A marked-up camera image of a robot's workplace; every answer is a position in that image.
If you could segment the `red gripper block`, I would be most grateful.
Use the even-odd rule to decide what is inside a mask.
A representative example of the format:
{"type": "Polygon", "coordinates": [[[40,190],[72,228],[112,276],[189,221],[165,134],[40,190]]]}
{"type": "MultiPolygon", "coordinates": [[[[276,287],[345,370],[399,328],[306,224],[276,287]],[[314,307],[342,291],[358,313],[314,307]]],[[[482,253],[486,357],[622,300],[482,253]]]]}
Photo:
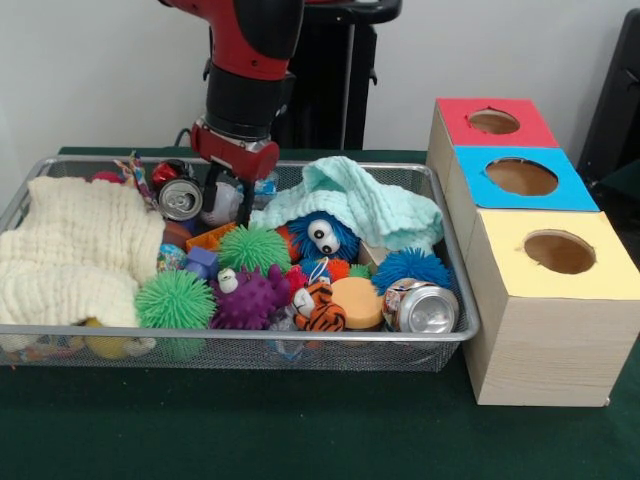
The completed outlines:
{"type": "Polygon", "coordinates": [[[245,141],[219,134],[203,122],[195,122],[190,133],[192,149],[204,160],[212,162],[203,186],[203,210],[215,208],[217,179],[221,166],[239,179],[243,199],[236,223],[248,226],[255,199],[255,181],[265,179],[279,159],[279,146],[270,140],[245,141]]]}

